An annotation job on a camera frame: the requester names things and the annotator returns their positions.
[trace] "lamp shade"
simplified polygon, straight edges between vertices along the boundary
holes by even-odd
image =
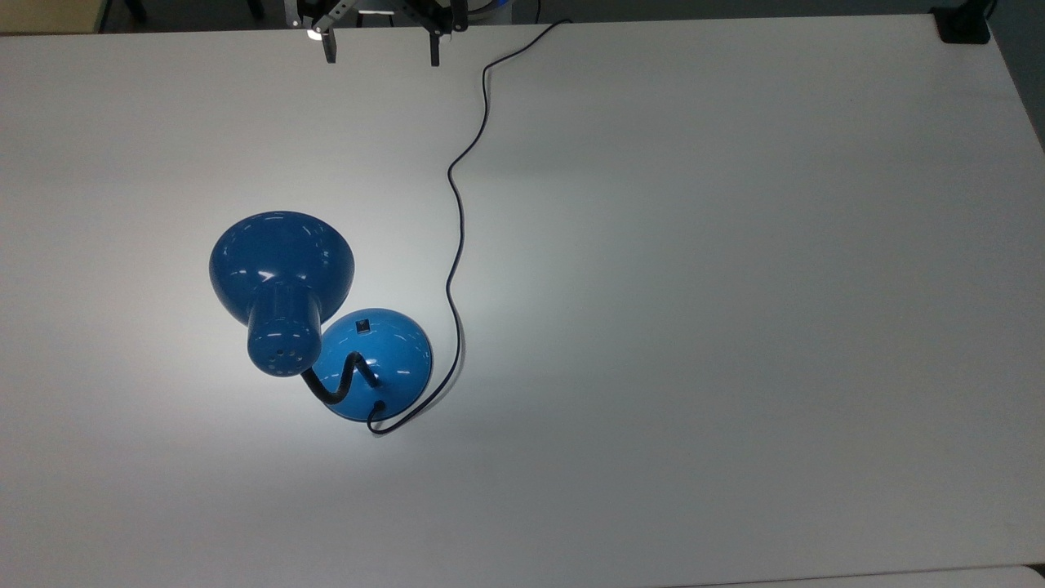
[[[301,212],[239,220],[210,255],[210,281],[247,326],[247,352],[271,376],[298,376],[320,357],[320,325],[348,297],[355,262],[330,225]]]

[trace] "lamp base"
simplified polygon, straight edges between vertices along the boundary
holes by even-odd
[[[320,359],[312,370],[328,391],[338,389],[345,358],[358,352],[377,378],[371,387],[358,371],[345,400],[327,408],[349,421],[366,423],[374,403],[385,409],[375,421],[391,419],[410,408],[428,385],[432,346],[421,328],[407,315],[387,309],[365,309],[334,322],[323,334]]]

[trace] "blue desk lamp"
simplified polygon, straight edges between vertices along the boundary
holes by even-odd
[[[254,366],[270,376],[301,376],[334,414],[373,423],[421,396],[432,375],[432,347],[416,323],[387,309],[355,311],[320,334],[348,297],[354,268],[345,238],[300,212],[243,218],[210,255],[211,284],[247,326]]]

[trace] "floor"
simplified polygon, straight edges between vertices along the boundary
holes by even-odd
[[[261,0],[265,17],[255,20],[247,0],[142,0],[148,19],[136,23],[123,0],[110,0],[102,32],[167,32],[180,30],[250,30],[286,28],[283,3]],[[479,0],[471,3],[482,4]],[[932,6],[954,6],[955,0],[515,0],[514,22],[561,18],[575,22],[799,17],[828,15],[924,14]],[[345,19],[355,24],[354,17]],[[397,16],[396,26],[412,23]],[[389,26],[369,17],[365,26]],[[1020,91],[1038,138],[1045,145],[1045,2],[999,0],[991,18],[998,45]]]

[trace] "black object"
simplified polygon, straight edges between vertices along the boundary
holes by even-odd
[[[338,404],[348,396],[348,391],[352,385],[352,374],[355,371],[358,371],[363,375],[363,378],[367,381],[367,384],[370,384],[370,387],[376,389],[380,386],[380,382],[377,381],[374,373],[367,366],[367,361],[363,359],[359,352],[352,352],[345,358],[345,370],[341,373],[341,382],[338,384],[338,391],[334,393],[326,390],[326,386],[323,385],[323,382],[320,382],[319,376],[316,375],[316,372],[311,368],[301,373],[301,378],[305,381],[308,390],[316,395],[316,398],[320,399],[320,402],[323,404]]]
[[[135,22],[141,24],[148,20],[148,14],[145,13],[145,6],[141,4],[141,0],[123,0],[123,3],[127,5]]]
[[[247,0],[247,5],[251,8],[251,16],[254,20],[261,20],[264,18],[264,6],[261,5],[261,0]]]
[[[992,0],[967,0],[957,8],[932,8],[936,30],[944,43],[985,45],[991,40],[984,13]]]
[[[141,0],[123,0],[123,3],[126,4],[127,10],[131,11],[131,18],[136,23],[144,24],[148,21],[148,13],[145,11],[145,6],[141,3]],[[261,0],[247,0],[247,6],[250,7],[251,16],[255,20],[264,18],[264,6],[261,4]]]
[[[461,315],[458,313],[457,305],[454,303],[454,292],[450,291],[450,285],[454,284],[454,276],[457,275],[458,265],[461,263],[461,253],[464,252],[464,202],[461,199],[461,190],[458,189],[457,182],[454,181],[454,168],[457,167],[457,164],[460,163],[461,160],[464,159],[465,156],[471,152],[471,149],[475,147],[475,143],[479,142],[479,139],[483,136],[483,132],[486,131],[486,123],[489,122],[490,120],[490,90],[486,81],[486,78],[490,73],[490,69],[495,67],[497,64],[501,64],[502,62],[506,62],[518,55],[519,53],[526,51],[530,47],[533,47],[534,44],[540,41],[540,39],[545,34],[548,34],[549,31],[551,31],[553,28],[567,22],[572,23],[574,21],[570,19],[562,19],[560,21],[557,21],[549,25],[548,28],[542,30],[540,34],[535,37],[533,41],[528,43],[521,49],[517,49],[498,60],[494,60],[483,68],[483,76],[482,76],[483,121],[479,125],[479,132],[475,133],[475,138],[473,138],[471,142],[468,143],[468,146],[465,147],[465,149],[461,151],[461,155],[459,155],[457,159],[455,159],[454,162],[450,163],[449,167],[446,168],[446,179],[450,183],[450,188],[454,190],[454,197],[457,199],[457,205],[458,205],[458,235],[459,235],[458,250],[457,253],[454,255],[454,263],[450,264],[450,273],[449,275],[446,276],[446,302],[449,304],[450,312],[454,314],[454,328],[457,334],[457,349],[454,351],[454,362],[450,363],[450,369],[446,372],[446,376],[443,377],[442,382],[440,382],[439,385],[436,386],[435,390],[432,391],[432,393],[429,393],[428,396],[425,397],[424,400],[420,402],[420,404],[415,406],[414,409],[408,413],[405,417],[403,417],[399,421],[396,421],[394,424],[389,425],[384,429],[377,429],[374,427],[376,423],[374,419],[381,410],[385,410],[384,403],[380,403],[379,401],[378,403],[374,403],[374,409],[370,411],[370,417],[367,418],[367,428],[370,429],[370,432],[375,436],[384,436],[386,433],[391,433],[392,431],[405,425],[408,421],[410,421],[414,417],[417,417],[417,415],[419,415],[422,410],[427,408],[427,406],[432,404],[432,401],[436,400],[436,397],[439,396],[439,393],[443,392],[443,390],[446,387],[446,384],[449,383],[450,379],[454,378],[454,374],[457,373],[458,364],[461,362],[461,346],[463,343],[464,329],[461,327]]]
[[[468,29],[468,0],[450,0],[449,7],[437,0],[389,0],[388,3],[428,31],[433,67],[439,65],[439,38]],[[321,36],[327,63],[334,63],[338,57],[333,25],[348,14],[349,7],[349,0],[283,0],[287,24]]]

